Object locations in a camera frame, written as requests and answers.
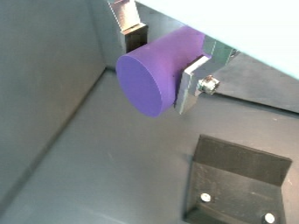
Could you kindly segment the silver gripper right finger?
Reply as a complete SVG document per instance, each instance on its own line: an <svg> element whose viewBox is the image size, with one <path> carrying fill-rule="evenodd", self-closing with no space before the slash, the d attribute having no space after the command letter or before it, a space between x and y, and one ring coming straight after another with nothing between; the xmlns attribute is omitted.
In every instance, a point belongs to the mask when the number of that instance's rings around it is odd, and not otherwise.
<svg viewBox="0 0 299 224"><path fill-rule="evenodd" d="M221 81L213 76L239 54L239 51L210 36L203 40L203 53L182 72L181 86L174 104L179 114L185 114L195 105L199 95L213 95Z"/></svg>

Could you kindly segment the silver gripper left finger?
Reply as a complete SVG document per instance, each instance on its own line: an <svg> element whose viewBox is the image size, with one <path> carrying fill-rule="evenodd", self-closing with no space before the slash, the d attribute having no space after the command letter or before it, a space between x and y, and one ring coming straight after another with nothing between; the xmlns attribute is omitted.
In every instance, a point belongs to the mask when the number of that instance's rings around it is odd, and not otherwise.
<svg viewBox="0 0 299 224"><path fill-rule="evenodd" d="M147 44L149 25L141 20L135 0L109 0L107 4L121 29L125 53L130 53Z"/></svg>

